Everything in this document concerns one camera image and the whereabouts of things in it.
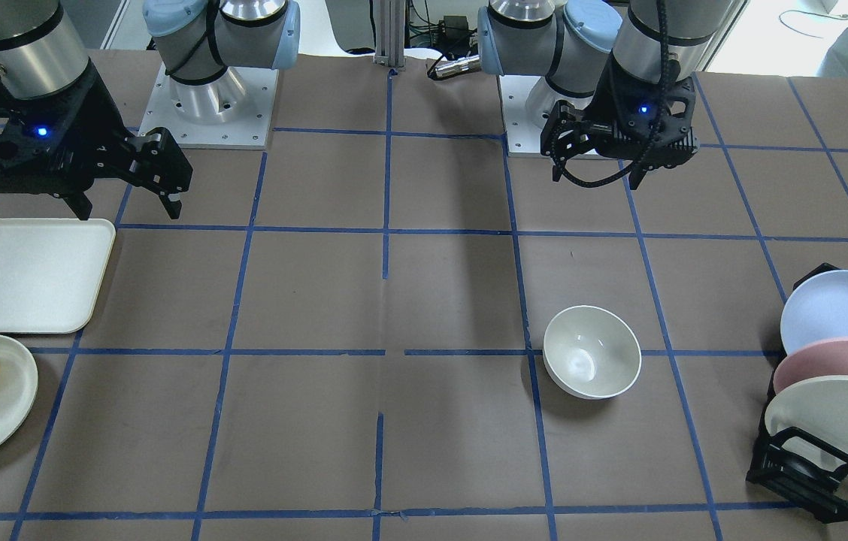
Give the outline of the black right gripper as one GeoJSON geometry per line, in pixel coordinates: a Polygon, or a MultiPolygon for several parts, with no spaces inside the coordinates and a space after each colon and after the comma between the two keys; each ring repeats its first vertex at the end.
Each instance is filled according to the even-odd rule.
{"type": "Polygon", "coordinates": [[[0,194],[52,195],[91,217],[95,180],[119,178],[152,192],[180,218],[193,168],[167,128],[132,136],[96,66],[33,99],[12,96],[0,73],[0,194]]]}

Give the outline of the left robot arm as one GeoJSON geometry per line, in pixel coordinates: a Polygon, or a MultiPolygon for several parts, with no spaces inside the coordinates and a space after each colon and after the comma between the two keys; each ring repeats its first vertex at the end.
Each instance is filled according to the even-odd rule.
{"type": "Polygon", "coordinates": [[[729,1],[490,1],[479,11],[483,71],[534,76],[553,100],[540,154],[554,182],[594,189],[626,178],[637,189],[654,169],[699,150],[692,73],[729,1]]]}

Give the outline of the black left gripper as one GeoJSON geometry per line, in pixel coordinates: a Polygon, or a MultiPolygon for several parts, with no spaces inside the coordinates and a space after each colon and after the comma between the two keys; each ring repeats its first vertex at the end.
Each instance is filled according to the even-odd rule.
{"type": "Polygon", "coordinates": [[[583,111],[557,101],[541,132],[541,155],[552,163],[552,180],[583,182],[566,163],[592,150],[607,158],[641,161],[630,164],[628,189],[638,189],[650,168],[675,168],[691,160],[698,153],[692,129],[695,90],[691,78],[677,79],[680,68],[676,59],[667,61],[668,85],[661,95],[658,83],[631,76],[610,57],[586,107],[586,119],[609,128],[606,133],[586,133],[583,111]]]}

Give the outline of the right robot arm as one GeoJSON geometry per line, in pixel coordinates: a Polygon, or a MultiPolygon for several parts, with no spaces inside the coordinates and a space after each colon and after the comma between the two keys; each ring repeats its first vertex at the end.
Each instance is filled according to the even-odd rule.
{"type": "MultiPolygon", "coordinates": [[[[284,71],[299,53],[294,1],[146,1],[142,11],[189,121],[235,119],[247,103],[236,71],[284,71]]],[[[0,1],[0,194],[53,196],[85,220],[101,178],[152,192],[177,219],[192,165],[170,129],[126,128],[63,4],[0,1]]]]}

